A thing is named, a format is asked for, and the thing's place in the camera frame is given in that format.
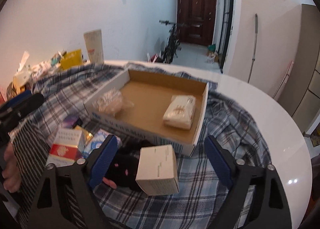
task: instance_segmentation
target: glass door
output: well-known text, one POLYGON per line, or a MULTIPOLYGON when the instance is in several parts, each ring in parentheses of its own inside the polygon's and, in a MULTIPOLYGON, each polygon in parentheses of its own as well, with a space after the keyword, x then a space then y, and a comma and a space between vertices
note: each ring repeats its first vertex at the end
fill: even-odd
POLYGON ((226 60, 228 45, 231 33, 232 26, 232 17, 233 17, 233 3, 234 0, 224 0, 224 9, 223 9, 223 21, 222 21, 222 30, 219 43, 219 66, 220 69, 223 69, 224 62, 226 60))

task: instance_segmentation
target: small white cardboard box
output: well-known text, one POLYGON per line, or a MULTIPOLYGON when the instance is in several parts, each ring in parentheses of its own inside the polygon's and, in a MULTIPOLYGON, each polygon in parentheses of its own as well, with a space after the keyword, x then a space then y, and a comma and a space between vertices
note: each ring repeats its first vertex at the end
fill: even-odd
POLYGON ((171 144, 178 154, 191 156, 199 139, 208 98, 208 85, 200 81, 161 73, 124 70, 106 82, 85 102, 92 119, 115 130, 154 145, 171 144), (115 117, 96 110, 92 103, 111 89, 118 89, 134 107, 124 109, 115 117), (189 131, 166 126, 163 115, 173 95, 193 95, 196 110, 189 131))
POLYGON ((136 181, 149 196, 179 193, 177 161, 172 146, 142 148, 136 181))
POLYGON ((54 163, 57 167, 72 165, 82 157, 85 138, 82 130, 60 128, 51 146, 46 165, 54 163))

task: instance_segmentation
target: white wall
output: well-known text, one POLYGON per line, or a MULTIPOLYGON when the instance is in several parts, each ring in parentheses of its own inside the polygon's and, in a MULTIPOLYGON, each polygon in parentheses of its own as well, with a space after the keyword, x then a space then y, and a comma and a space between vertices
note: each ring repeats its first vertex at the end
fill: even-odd
POLYGON ((105 59, 146 60, 169 35, 159 19, 176 19, 176 0, 8 0, 0 12, 0 85, 12 80, 25 50, 31 65, 62 49, 80 47, 86 58, 83 33, 99 28, 105 59))
POLYGON ((301 4, 314 3, 312 0, 236 0, 236 6, 237 3, 241 7, 236 10, 224 73, 247 81, 254 46, 254 15, 257 13, 259 33, 250 84, 273 96, 290 61, 296 56, 301 4))

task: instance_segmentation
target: bicycle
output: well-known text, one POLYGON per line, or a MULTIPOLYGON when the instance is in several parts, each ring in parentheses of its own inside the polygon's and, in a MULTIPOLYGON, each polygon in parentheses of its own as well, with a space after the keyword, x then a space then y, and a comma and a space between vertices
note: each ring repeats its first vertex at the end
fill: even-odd
POLYGON ((161 56, 159 59, 159 61, 161 61, 162 63, 171 64, 173 61, 174 55, 176 57, 178 57, 177 50, 178 51, 181 50, 181 47, 179 47, 180 41, 179 41, 178 35, 177 35, 177 26, 178 27, 185 27, 186 25, 185 24, 177 24, 177 23, 173 23, 170 21, 163 21, 163 20, 159 20, 159 23, 165 24, 166 26, 172 25, 172 28, 169 31, 170 36, 169 36, 168 45, 166 46, 164 51, 161 52, 161 56))

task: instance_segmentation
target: open cardboard tray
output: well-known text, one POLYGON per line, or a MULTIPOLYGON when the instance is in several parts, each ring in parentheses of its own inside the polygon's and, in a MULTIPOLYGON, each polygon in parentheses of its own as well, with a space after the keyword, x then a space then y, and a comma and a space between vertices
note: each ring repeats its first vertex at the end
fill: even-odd
POLYGON ((176 153, 191 156, 201 132, 208 98, 207 83, 160 73, 124 70, 106 82, 85 102, 92 119, 155 145, 171 144, 176 153), (121 91, 134 107, 115 117, 96 110, 92 103, 112 88, 121 91), (193 95, 196 109, 189 131, 164 125, 163 115, 173 95, 193 95))

